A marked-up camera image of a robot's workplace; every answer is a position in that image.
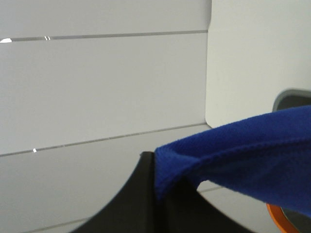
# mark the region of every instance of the blue fabric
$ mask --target blue fabric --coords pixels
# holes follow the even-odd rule
[[[161,200],[181,178],[205,180],[311,216],[311,106],[255,116],[155,150]]]

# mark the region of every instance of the orange object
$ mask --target orange object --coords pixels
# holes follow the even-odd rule
[[[286,218],[280,207],[270,204],[267,204],[267,207],[273,222],[281,229],[282,233],[299,233],[296,227]]]

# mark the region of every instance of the black plastic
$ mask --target black plastic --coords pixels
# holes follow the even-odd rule
[[[311,105],[311,91],[289,89],[278,95],[273,105],[273,112],[304,105]]]
[[[154,195],[154,153],[144,152],[133,174],[90,221],[72,233],[250,233],[209,204],[186,180],[163,202]]]

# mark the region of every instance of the blue velvet strap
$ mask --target blue velvet strap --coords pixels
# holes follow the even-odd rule
[[[161,200],[181,178],[205,180],[311,216],[311,106],[255,116],[155,150]]]

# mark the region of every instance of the white surface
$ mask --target white surface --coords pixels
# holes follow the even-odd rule
[[[204,122],[207,33],[0,46],[0,154]]]
[[[0,38],[207,30],[210,0],[1,0]]]
[[[201,125],[0,157],[0,232],[91,217],[124,185],[141,152],[207,129]]]
[[[272,111],[286,89],[311,90],[311,1],[217,0],[208,29],[206,121]]]
[[[226,188],[205,192],[202,196],[228,217],[256,233],[280,233],[266,204]]]
[[[209,189],[214,189],[216,187],[220,187],[220,186],[211,181],[203,181],[200,183],[197,190],[200,192],[204,192],[204,191],[208,191]]]

